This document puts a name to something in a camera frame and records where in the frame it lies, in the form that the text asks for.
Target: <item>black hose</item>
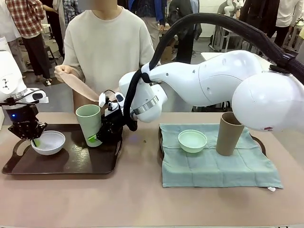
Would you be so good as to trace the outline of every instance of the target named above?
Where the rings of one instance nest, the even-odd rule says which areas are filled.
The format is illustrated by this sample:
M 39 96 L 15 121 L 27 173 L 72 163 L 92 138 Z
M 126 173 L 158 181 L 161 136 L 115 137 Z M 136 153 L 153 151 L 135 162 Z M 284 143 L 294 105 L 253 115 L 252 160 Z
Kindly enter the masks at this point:
M 149 64 L 150 70 L 156 67 L 160 61 L 162 53 L 172 38 L 182 29 L 190 25 L 205 23 L 224 27 L 232 32 L 242 36 L 245 40 L 252 43 L 260 49 L 270 60 L 278 64 L 284 70 L 293 74 L 302 84 L 304 84 L 304 66 L 294 59 L 294 57 L 287 55 L 280 47 L 274 44 L 262 31 L 246 24 L 240 20 L 231 17 L 215 14 L 215 13 L 196 13 L 183 17 L 178 20 L 163 36 L 159 42 L 154 56 Z M 139 69 L 133 76 L 128 92 L 125 98 L 123 114 L 126 119 L 126 124 L 131 131 L 137 130 L 137 122 L 130 117 L 131 103 L 136 93 L 137 84 L 142 77 L 142 72 Z

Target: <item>light green bowl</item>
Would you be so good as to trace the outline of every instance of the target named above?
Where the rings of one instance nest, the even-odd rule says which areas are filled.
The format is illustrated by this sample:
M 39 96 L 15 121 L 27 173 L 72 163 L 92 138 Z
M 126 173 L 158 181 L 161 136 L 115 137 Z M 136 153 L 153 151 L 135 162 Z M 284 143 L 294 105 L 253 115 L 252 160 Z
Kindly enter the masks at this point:
M 199 131 L 185 130 L 179 134 L 180 147 L 188 153 L 198 153 L 207 144 L 207 137 Z

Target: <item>brown cup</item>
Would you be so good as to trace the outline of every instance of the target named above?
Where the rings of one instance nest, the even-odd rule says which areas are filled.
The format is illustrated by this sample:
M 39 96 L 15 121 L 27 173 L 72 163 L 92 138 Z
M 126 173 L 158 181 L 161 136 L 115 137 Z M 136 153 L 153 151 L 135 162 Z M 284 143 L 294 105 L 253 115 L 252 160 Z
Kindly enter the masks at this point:
M 223 156 L 231 156 L 243 130 L 244 125 L 236 119 L 233 112 L 224 113 L 219 123 L 217 152 Z

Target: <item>green cup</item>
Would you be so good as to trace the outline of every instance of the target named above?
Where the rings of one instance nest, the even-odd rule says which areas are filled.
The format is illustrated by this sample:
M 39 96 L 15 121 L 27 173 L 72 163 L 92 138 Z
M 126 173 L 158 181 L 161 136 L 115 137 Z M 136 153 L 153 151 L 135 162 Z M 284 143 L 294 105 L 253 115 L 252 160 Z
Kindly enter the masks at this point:
M 86 144 L 90 147 L 101 145 L 102 142 L 95 138 L 101 128 L 100 107 L 94 104 L 84 105 L 76 110 L 76 116 Z

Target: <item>towel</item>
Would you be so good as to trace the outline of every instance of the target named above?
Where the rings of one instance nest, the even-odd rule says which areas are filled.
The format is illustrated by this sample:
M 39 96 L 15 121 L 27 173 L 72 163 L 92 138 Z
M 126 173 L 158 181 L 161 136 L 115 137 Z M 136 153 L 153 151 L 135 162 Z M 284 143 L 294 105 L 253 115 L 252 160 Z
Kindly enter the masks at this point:
M 163 187 L 236 187 L 257 186 L 283 188 L 274 164 L 262 153 L 244 128 L 231 156 L 216 152 L 219 124 L 161 124 L 164 159 Z M 184 130 L 197 130 L 207 137 L 199 153 L 180 148 L 178 135 Z

